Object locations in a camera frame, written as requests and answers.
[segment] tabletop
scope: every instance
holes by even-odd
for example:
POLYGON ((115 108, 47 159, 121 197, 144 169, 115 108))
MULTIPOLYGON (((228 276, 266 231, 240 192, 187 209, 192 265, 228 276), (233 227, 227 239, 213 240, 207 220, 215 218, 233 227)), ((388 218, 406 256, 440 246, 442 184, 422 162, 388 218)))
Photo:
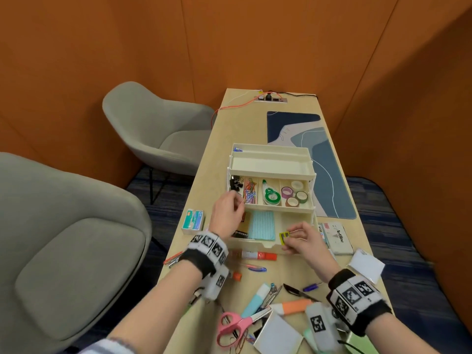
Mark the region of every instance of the tabletop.
MULTIPOLYGON (((257 90, 228 88, 221 106, 244 104, 256 97, 257 94, 257 90)), ((322 110, 315 97, 287 96, 287 98, 287 104, 252 102, 244 107, 222 109, 219 111, 200 167, 195 176, 192 189, 187 198, 185 210, 180 218, 179 225, 170 246, 169 256, 184 250, 192 238, 190 235, 183 234, 181 230, 188 208, 203 210, 206 218, 204 227, 208 226, 213 203, 226 190, 227 166, 233 143, 267 144, 268 111, 315 113, 321 116, 323 126, 327 129, 322 110)), ((343 174, 346 188, 349 189, 328 130, 327 136, 338 161, 341 173, 343 174)), ((318 217, 318 222, 341 222, 354 250, 362 248, 372 254, 357 209, 356 214, 357 217, 355 220, 318 217)), ((351 257, 350 255, 336 256, 341 267, 345 267, 351 260, 351 257)), ((240 282, 228 279, 221 290, 218 299, 225 311, 242 313, 263 282, 268 284, 275 283, 277 286, 286 283, 298 289, 319 282, 314 271, 308 267, 300 256, 279 255, 277 261, 247 262, 264 266, 267 268, 267 272, 252 272, 237 264, 225 262, 230 269, 238 270, 243 274, 240 282)), ((159 280, 168 272, 168 267, 164 266, 159 280)), ((386 298, 387 302, 390 303, 381 279, 376 287, 386 298)), ((328 292, 327 285, 323 284, 319 289, 310 292, 309 295, 326 302, 328 292)), ((296 299, 298 299, 298 297, 290 295, 282 289, 274 303, 296 299)), ((218 318, 221 312, 221 307, 217 306, 214 302, 208 304, 204 301, 197 302, 180 320, 165 353, 193 354, 229 352, 229 350, 223 351, 216 344, 218 318)), ((291 314, 285 316, 284 319, 299 333, 303 333, 303 331, 308 328, 308 319, 304 313, 291 314)), ((254 349, 252 345, 246 343, 241 353, 258 353, 258 351, 254 349)), ((298 350, 298 354, 308 353, 312 353, 312 350, 306 341, 303 341, 298 350)))

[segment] red cable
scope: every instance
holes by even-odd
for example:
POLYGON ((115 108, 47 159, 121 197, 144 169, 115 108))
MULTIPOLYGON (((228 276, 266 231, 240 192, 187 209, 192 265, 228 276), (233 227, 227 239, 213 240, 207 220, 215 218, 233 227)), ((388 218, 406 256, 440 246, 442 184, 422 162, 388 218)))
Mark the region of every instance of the red cable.
POLYGON ((241 106, 247 106, 249 103, 255 101, 255 100, 256 100, 257 98, 259 98, 260 96, 263 96, 264 94, 268 94, 268 93, 274 93, 274 94, 278 95, 280 98, 282 98, 282 96, 281 96, 280 94, 275 93, 275 92, 263 92, 263 93, 261 93, 261 94, 256 95, 253 99, 251 99, 250 101, 248 101, 248 102, 246 102, 246 103, 244 103, 244 104, 240 104, 240 105, 238 105, 238 106, 222 106, 222 107, 218 108, 218 109, 212 114, 212 116, 211 116, 211 120, 210 120, 210 127, 211 127, 211 129, 213 129, 213 117, 214 117, 215 114, 217 114, 220 110, 222 110, 222 109, 228 109, 228 108, 239 108, 239 107, 241 107, 241 106))

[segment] purple tape roll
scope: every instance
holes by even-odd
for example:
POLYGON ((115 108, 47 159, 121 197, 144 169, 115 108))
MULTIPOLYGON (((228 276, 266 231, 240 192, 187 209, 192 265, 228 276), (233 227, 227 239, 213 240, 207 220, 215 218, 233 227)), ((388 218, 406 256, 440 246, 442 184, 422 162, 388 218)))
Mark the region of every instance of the purple tape roll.
POLYGON ((289 199, 289 198, 291 198, 293 195, 294 195, 294 191, 292 190, 291 187, 284 186, 284 187, 282 188, 282 197, 283 197, 284 199, 289 199))

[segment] chair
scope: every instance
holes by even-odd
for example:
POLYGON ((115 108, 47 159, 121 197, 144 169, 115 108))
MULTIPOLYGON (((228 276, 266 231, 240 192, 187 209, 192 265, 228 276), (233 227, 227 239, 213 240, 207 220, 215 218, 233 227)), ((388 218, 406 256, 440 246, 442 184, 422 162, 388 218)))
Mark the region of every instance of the chair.
POLYGON ((105 96, 102 107, 121 139, 150 166, 151 204, 155 201, 152 168, 196 174, 211 132, 209 106, 167 101, 139 83, 125 82, 105 96))
POLYGON ((56 353, 133 278, 149 215, 116 186, 2 152, 0 199, 0 353, 56 353))

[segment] scissors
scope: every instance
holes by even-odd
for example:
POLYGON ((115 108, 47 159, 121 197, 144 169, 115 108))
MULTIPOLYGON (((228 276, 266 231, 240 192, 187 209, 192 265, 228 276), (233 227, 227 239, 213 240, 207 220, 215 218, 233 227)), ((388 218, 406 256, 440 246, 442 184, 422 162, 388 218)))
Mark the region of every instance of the scissors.
POLYGON ((248 334, 248 328, 251 324, 265 315, 268 315, 270 312, 272 312, 272 309, 266 308, 247 318, 241 318, 237 313, 223 313, 220 317, 220 322, 218 323, 218 336, 216 337, 216 343, 222 348, 231 348, 235 346, 241 350, 248 334), (235 341, 231 344, 227 344, 230 342, 230 337, 234 330, 236 330, 239 335, 235 338, 235 341))

